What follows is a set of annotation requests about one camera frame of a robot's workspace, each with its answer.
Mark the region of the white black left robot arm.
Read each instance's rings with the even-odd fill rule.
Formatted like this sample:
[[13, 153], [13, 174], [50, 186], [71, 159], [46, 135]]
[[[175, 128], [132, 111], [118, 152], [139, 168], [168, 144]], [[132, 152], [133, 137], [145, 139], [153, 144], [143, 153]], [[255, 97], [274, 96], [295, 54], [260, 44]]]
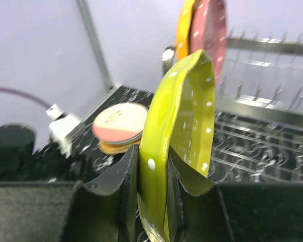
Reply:
[[0, 182], [22, 181], [33, 161], [35, 132], [25, 125], [0, 127]]

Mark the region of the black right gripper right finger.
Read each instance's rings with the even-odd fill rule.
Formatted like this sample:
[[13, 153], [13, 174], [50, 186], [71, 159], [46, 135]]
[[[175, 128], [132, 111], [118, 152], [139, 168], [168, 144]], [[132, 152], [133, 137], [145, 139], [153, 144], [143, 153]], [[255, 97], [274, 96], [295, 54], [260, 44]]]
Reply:
[[167, 174], [169, 240], [233, 241], [218, 186], [185, 163], [172, 148]]

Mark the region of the stainless steel dish rack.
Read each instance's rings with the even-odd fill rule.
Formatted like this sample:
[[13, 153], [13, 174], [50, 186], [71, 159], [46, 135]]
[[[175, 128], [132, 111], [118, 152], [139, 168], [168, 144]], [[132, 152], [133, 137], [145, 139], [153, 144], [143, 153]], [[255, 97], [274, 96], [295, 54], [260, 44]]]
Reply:
[[303, 33], [229, 33], [209, 178], [303, 184]]

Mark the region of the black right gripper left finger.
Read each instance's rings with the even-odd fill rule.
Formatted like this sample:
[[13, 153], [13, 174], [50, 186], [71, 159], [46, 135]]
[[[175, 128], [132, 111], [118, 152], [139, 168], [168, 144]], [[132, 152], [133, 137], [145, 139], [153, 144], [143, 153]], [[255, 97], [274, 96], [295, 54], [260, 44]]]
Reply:
[[90, 183], [77, 183], [61, 241], [134, 241], [138, 145]]

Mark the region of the beige pink leaf plate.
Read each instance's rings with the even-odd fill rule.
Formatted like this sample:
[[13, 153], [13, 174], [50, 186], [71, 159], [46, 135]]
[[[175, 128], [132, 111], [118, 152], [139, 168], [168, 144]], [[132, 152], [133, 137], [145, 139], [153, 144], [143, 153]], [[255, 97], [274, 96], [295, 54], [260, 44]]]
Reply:
[[96, 116], [93, 134], [108, 144], [126, 144], [139, 139], [145, 125], [146, 106], [125, 102], [113, 105]]

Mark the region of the yellow-green dotted scalloped plate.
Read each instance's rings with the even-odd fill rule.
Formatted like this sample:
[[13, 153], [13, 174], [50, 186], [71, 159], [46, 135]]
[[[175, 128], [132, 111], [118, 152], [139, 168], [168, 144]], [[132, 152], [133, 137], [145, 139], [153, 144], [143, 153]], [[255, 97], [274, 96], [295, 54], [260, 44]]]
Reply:
[[138, 207], [150, 241], [168, 241], [169, 149], [207, 176], [214, 136], [216, 82], [202, 49], [164, 75], [151, 101], [139, 149]]

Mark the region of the tan plates under leaf plate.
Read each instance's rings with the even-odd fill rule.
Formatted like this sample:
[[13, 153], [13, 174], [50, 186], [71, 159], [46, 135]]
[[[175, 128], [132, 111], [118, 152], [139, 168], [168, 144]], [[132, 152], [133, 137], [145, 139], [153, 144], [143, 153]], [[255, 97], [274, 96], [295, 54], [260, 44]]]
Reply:
[[115, 154], [120, 154], [120, 153], [125, 153], [132, 145], [140, 145], [140, 140], [129, 143], [129, 144], [124, 144], [124, 145], [112, 145], [112, 144], [107, 144], [105, 142], [100, 142], [99, 143], [99, 149], [102, 151], [102, 153], [107, 154], [107, 155], [115, 155]]

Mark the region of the orange dotted scalloped plate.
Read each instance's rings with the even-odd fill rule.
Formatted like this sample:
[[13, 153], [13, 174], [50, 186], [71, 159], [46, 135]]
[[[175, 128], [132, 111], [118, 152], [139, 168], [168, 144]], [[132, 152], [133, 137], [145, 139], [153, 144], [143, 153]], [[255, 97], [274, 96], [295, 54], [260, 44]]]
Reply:
[[189, 31], [196, 0], [186, 0], [181, 9], [176, 31], [176, 53], [178, 60], [189, 55]]

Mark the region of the pink dotted scalloped plate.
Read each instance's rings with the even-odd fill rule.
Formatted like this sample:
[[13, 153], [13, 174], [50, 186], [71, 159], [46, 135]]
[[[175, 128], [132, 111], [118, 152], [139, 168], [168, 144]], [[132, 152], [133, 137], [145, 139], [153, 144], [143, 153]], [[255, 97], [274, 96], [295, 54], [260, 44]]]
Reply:
[[224, 0], [203, 0], [196, 5], [189, 34], [189, 50], [203, 49], [212, 59], [216, 83], [227, 49], [227, 20]]

